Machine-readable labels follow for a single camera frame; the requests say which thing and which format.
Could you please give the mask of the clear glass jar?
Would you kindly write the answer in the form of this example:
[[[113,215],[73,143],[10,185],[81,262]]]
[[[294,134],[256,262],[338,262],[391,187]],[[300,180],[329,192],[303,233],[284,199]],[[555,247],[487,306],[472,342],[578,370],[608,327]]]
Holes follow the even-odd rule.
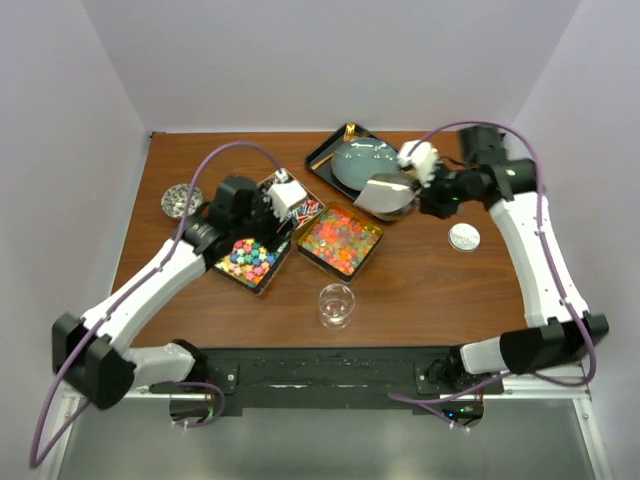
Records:
[[[327,285],[318,296],[319,319],[330,330],[344,329],[352,319],[355,305],[355,295],[347,285]]]

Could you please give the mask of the metal scoop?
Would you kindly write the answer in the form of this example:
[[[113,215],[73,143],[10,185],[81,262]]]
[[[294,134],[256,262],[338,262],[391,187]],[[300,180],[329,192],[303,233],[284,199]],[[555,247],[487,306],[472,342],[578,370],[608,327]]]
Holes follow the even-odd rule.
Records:
[[[391,222],[408,215],[415,206],[420,183],[405,172],[378,173],[354,201],[359,209]]]

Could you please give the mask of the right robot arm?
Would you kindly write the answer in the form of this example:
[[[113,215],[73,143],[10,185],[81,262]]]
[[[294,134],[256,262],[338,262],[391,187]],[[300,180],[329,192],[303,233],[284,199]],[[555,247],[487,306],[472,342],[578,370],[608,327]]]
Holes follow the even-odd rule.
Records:
[[[522,293],[526,328],[467,343],[455,350],[445,369],[448,386],[469,392],[481,375],[481,387],[509,375],[532,374],[589,361],[574,387],[588,385],[596,374],[595,346],[609,331],[604,315],[593,315],[579,294],[562,257],[549,215],[549,202],[538,155],[530,142],[524,159],[509,159],[503,144],[508,127],[487,121],[461,121],[466,168],[444,166],[430,133],[405,143],[402,166],[415,168],[423,214],[446,219],[466,201],[479,201],[498,227]]]

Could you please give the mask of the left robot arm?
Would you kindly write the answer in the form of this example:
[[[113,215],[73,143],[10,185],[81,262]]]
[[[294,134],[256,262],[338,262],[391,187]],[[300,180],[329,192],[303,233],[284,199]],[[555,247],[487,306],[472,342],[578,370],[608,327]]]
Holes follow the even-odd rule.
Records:
[[[307,196],[284,170],[271,182],[231,175],[218,186],[206,215],[186,218],[155,257],[109,298],[75,317],[61,315],[52,327],[53,370],[100,410],[131,389],[174,382],[196,392],[209,376],[206,356],[174,340],[161,347],[134,348],[146,323],[177,293],[211,270],[240,240],[267,248],[289,240],[296,228],[290,213]]]

